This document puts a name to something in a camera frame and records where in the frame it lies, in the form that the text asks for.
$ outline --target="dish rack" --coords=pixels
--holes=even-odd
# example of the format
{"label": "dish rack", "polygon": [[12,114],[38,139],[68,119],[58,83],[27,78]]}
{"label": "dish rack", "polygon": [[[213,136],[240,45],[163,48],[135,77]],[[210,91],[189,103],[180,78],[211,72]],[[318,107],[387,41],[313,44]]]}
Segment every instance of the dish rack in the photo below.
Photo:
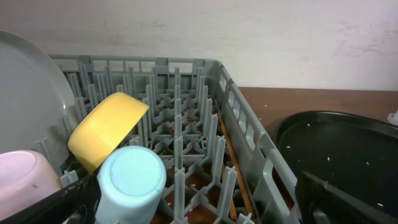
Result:
{"label": "dish rack", "polygon": [[[221,62],[159,57],[50,57],[69,81],[80,121],[115,91],[150,106],[120,146],[148,147],[163,160],[168,172],[159,210],[171,222],[188,223],[192,212],[204,207],[215,216],[214,223],[299,223],[294,194],[297,179]],[[239,205],[237,172],[228,162],[218,113],[229,134],[253,214],[247,214]],[[290,208],[275,184],[273,170],[294,201]],[[203,181],[192,180],[193,176]],[[62,177],[65,185],[74,179],[75,171]],[[208,196],[212,191],[219,194],[218,201]],[[232,198],[239,213],[237,220],[229,217]]]}

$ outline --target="black plate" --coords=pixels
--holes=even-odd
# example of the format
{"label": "black plate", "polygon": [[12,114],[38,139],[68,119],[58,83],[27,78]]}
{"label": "black plate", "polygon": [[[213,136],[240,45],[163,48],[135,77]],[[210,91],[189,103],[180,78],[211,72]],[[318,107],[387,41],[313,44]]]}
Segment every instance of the black plate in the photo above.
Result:
{"label": "black plate", "polygon": [[309,172],[398,217],[397,126],[353,114],[308,111],[288,117],[274,137],[296,176]]}

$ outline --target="brown table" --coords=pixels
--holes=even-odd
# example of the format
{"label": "brown table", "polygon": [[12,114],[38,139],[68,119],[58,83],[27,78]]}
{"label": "brown table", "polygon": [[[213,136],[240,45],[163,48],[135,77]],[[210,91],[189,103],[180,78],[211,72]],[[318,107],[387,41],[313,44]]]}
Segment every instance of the brown table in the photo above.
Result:
{"label": "brown table", "polygon": [[388,122],[388,114],[398,110],[398,91],[239,89],[269,134],[283,119],[302,111],[337,111]]}

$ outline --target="light blue cup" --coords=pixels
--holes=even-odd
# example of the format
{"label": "light blue cup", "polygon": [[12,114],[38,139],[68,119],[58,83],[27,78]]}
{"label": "light blue cup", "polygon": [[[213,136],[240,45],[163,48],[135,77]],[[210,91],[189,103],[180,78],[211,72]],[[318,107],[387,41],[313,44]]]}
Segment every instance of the light blue cup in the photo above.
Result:
{"label": "light blue cup", "polygon": [[166,183],[166,170],[150,149],[126,146],[104,161],[98,182],[101,200],[97,223],[149,223]]}

